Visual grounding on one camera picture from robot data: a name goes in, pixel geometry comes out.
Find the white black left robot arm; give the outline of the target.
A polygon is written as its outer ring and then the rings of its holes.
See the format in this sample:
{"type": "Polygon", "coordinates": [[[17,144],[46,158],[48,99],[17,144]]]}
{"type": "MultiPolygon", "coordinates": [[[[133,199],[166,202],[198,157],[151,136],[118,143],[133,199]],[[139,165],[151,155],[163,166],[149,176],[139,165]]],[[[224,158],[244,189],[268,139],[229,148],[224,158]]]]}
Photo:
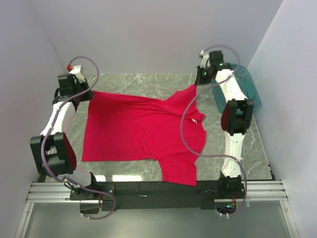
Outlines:
{"type": "Polygon", "coordinates": [[[50,176],[41,153],[44,137],[47,136],[44,156],[52,173],[63,180],[64,185],[75,194],[86,199],[95,199],[99,193],[96,178],[92,172],[77,165],[75,152],[66,136],[80,102],[92,99],[93,93],[88,91],[66,102],[70,97],[89,88],[87,79],[82,73],[74,71],[59,75],[57,78],[59,87],[54,93],[53,112],[49,122],[40,135],[30,139],[35,165],[39,175],[50,176]]]}

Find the red t shirt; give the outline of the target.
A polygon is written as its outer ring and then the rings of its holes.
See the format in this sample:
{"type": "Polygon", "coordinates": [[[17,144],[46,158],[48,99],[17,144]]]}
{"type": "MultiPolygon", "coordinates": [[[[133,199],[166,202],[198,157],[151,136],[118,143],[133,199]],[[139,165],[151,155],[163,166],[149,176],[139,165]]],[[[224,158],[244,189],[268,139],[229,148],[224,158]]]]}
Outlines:
{"type": "Polygon", "coordinates": [[[163,181],[196,185],[206,143],[194,85],[166,100],[94,92],[84,134],[84,162],[158,161],[163,181]]]}

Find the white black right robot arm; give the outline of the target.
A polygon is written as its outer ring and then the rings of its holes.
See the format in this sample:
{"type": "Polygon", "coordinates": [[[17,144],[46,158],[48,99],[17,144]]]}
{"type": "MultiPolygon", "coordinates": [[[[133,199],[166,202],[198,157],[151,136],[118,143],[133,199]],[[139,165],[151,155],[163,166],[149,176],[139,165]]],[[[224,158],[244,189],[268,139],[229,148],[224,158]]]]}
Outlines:
{"type": "Polygon", "coordinates": [[[214,82],[225,100],[220,124],[225,135],[225,157],[218,180],[217,192],[221,197],[233,197],[244,192],[242,184],[242,145],[250,127],[254,103],[243,93],[231,64],[225,63],[222,51],[200,53],[195,85],[214,82]]]}

